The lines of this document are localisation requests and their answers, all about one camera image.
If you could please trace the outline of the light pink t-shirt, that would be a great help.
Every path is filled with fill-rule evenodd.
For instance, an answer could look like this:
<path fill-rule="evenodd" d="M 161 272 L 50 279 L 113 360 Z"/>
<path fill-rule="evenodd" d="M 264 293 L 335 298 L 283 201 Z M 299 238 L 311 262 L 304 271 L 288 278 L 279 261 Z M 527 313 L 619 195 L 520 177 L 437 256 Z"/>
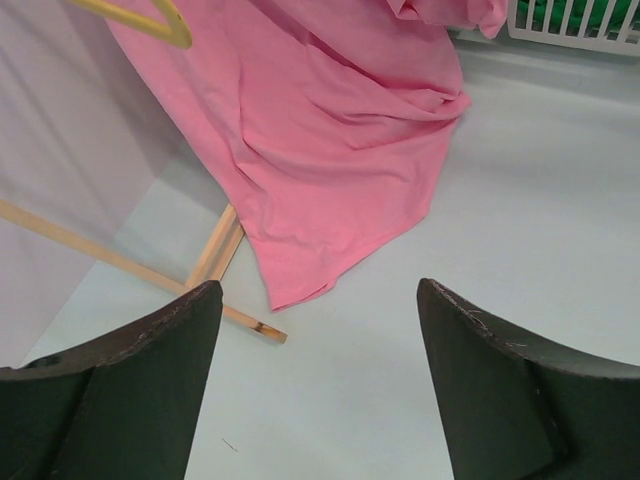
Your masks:
<path fill-rule="evenodd" d="M 428 213 L 470 106 L 448 31 L 504 1 L 181 1 L 193 44 L 112 25 L 237 211 L 270 307 L 330 290 Z"/>

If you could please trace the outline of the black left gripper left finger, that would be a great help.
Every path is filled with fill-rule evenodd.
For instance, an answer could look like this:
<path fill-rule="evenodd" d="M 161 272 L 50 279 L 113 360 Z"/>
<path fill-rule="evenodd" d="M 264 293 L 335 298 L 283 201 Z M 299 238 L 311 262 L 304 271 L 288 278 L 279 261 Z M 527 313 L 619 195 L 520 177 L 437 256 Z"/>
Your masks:
<path fill-rule="evenodd" d="M 222 297 L 206 281 L 107 334 L 2 368 L 2 478 L 184 478 Z"/>

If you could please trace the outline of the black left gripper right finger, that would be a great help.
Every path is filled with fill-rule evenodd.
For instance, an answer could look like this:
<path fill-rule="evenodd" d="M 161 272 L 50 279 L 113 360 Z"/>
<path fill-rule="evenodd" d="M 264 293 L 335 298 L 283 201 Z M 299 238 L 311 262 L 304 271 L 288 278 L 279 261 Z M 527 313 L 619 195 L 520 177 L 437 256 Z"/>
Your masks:
<path fill-rule="evenodd" d="M 493 315 L 433 279 L 423 342 L 457 479 L 635 479 L 639 369 Z"/>

